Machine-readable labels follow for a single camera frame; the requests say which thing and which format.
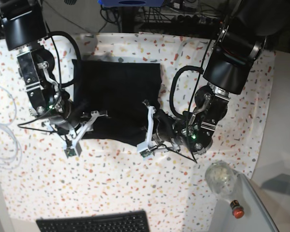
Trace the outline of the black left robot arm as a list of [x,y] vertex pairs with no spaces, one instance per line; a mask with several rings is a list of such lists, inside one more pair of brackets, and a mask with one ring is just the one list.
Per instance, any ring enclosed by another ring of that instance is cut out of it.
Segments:
[[[290,0],[243,0],[222,22],[217,39],[209,42],[210,59],[199,67],[184,66],[175,74],[169,96],[172,115],[149,105],[145,140],[137,151],[147,158],[156,152],[180,152],[185,146],[195,155],[212,145],[217,123],[228,110],[230,94],[240,94],[254,62],[262,54],[266,39],[290,20]],[[195,87],[195,108],[178,113],[174,107],[177,80],[186,71],[195,71],[207,84]]]

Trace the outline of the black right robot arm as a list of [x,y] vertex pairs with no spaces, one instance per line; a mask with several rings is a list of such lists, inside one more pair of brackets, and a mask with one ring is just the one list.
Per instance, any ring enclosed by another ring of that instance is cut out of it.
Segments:
[[[81,60],[75,40],[63,31],[47,30],[42,6],[36,0],[0,0],[0,20],[5,33],[8,50],[19,49],[17,55],[19,73],[26,85],[26,92],[35,120],[48,119],[57,127],[56,133],[67,135],[69,129],[77,129],[85,139],[95,138],[93,113],[84,104],[75,105],[70,101],[65,88],[81,86],[86,77],[84,66],[98,65],[97,61]],[[41,39],[63,36],[75,49],[74,79],[63,83],[53,75],[60,59],[39,43]]]

